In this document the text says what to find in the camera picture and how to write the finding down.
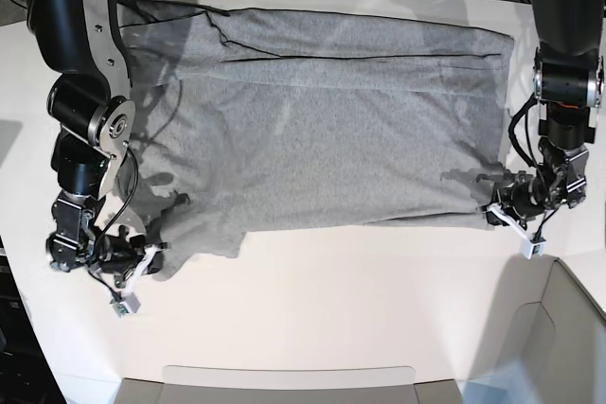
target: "black robotic arm segment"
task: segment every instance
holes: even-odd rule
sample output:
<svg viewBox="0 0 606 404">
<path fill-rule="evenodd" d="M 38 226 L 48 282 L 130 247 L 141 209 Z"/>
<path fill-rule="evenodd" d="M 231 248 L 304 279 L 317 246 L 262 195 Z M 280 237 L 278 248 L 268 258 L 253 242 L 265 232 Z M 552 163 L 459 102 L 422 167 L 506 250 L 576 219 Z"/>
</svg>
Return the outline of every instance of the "black robotic arm segment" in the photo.
<svg viewBox="0 0 606 404">
<path fill-rule="evenodd" d="M 107 235 L 122 210 L 102 230 L 95 225 L 127 154 L 135 162 L 128 149 L 135 108 L 116 0 L 27 3 L 27 24 L 42 56 L 62 73 L 46 105 L 62 125 L 51 161 L 62 189 L 52 207 L 57 230 L 46 243 L 51 265 L 62 272 L 86 267 L 101 282 L 98 274 L 110 272 L 124 284 L 146 257 L 149 266 L 158 248 Z M 124 304 L 120 293 L 112 295 L 117 305 Z"/>
<path fill-rule="evenodd" d="M 544 63 L 596 70 L 604 0 L 532 0 Z"/>
<path fill-rule="evenodd" d="M 539 104 L 539 151 L 544 159 L 540 164 L 532 159 L 537 176 L 521 172 L 512 184 L 495 188 L 490 207 L 496 217 L 488 216 L 494 224 L 507 216 L 507 224 L 515 221 L 526 227 L 543 212 L 553 213 L 562 204 L 574 208 L 585 199 L 589 152 L 584 144 L 594 142 L 604 85 L 599 57 L 604 0 L 532 0 L 532 8 L 540 42 L 535 100 L 519 114 L 527 115 L 529 106 Z M 517 140 L 512 143 L 519 148 Z M 533 241 L 542 241 L 538 234 Z"/>
</svg>

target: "black metal cylinder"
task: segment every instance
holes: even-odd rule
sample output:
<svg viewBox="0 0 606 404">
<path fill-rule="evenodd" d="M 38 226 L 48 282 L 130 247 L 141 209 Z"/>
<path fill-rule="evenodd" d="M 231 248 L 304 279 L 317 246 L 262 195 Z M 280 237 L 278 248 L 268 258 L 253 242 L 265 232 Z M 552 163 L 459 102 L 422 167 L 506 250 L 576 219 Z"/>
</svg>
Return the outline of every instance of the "black metal cylinder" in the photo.
<svg viewBox="0 0 606 404">
<path fill-rule="evenodd" d="M 587 105 L 589 71 L 543 63 L 541 99 L 573 106 Z"/>
<path fill-rule="evenodd" d="M 67 135 L 59 144 L 57 179 L 63 191 L 80 196 L 98 194 L 107 159 L 78 138 Z"/>
<path fill-rule="evenodd" d="M 98 98 L 90 88 L 86 85 L 86 77 L 62 76 L 48 96 L 48 113 L 84 139 L 88 137 L 88 126 L 99 107 Z"/>
<path fill-rule="evenodd" d="M 532 0 L 532 8 L 546 60 L 596 66 L 604 0 Z"/>
<path fill-rule="evenodd" d="M 577 149 L 585 142 L 589 108 L 547 103 L 547 139 L 559 149 Z"/>
<path fill-rule="evenodd" d="M 516 186 L 511 199 L 515 211 L 524 218 L 537 217 L 545 211 L 544 191 L 541 190 L 537 178 Z"/>
</svg>

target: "gray t-shirt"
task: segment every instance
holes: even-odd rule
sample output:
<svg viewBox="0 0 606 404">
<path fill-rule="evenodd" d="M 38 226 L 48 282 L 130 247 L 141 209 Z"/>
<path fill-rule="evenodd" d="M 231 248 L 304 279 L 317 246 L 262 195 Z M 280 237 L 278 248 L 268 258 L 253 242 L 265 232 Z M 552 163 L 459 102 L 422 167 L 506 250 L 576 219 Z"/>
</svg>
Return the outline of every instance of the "gray t-shirt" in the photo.
<svg viewBox="0 0 606 404">
<path fill-rule="evenodd" d="M 122 11 L 122 34 L 137 104 L 133 208 L 172 245 L 161 277 L 196 253 L 237 256 L 252 231 L 487 226 L 492 184 L 479 176 L 502 173 L 510 37 L 159 5 Z M 122 190 L 128 180 L 121 172 Z"/>
</svg>

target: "white table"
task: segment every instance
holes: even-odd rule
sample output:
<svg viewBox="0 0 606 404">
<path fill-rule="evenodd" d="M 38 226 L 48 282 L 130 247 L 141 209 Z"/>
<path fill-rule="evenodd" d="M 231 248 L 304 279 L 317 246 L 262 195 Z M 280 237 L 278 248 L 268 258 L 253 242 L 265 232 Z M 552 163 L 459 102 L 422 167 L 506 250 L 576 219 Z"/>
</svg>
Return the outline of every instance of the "white table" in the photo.
<svg viewBox="0 0 606 404">
<path fill-rule="evenodd" d="M 340 11 L 499 31 L 516 40 L 509 106 L 517 110 L 531 88 L 537 37 L 529 6 L 492 0 L 198 1 L 223 9 Z M 248 235 L 238 259 L 196 256 L 168 282 L 143 278 L 140 313 L 118 320 L 106 290 L 84 272 L 57 273 L 47 265 L 50 206 L 59 192 L 49 160 L 59 126 L 46 114 L 45 100 L 57 75 L 43 63 L 24 23 L 0 28 L 0 49 L 0 120 L 22 124 L 0 165 L 0 235 L 46 358 L 64 393 L 77 402 L 111 402 L 124 377 L 163 381 L 167 365 L 411 366 L 416 382 L 465 379 L 494 362 L 515 309 L 541 299 L 549 259 L 517 256 L 519 238 L 509 229 L 352 226 Z M 595 270 L 606 270 L 606 129 L 598 130 L 589 149 L 587 201 L 562 209 L 544 235 L 546 253 L 573 256 L 604 304 L 606 286 Z M 521 165 L 511 153 L 508 166 Z M 493 340 L 485 336 L 486 324 Z"/>
</svg>

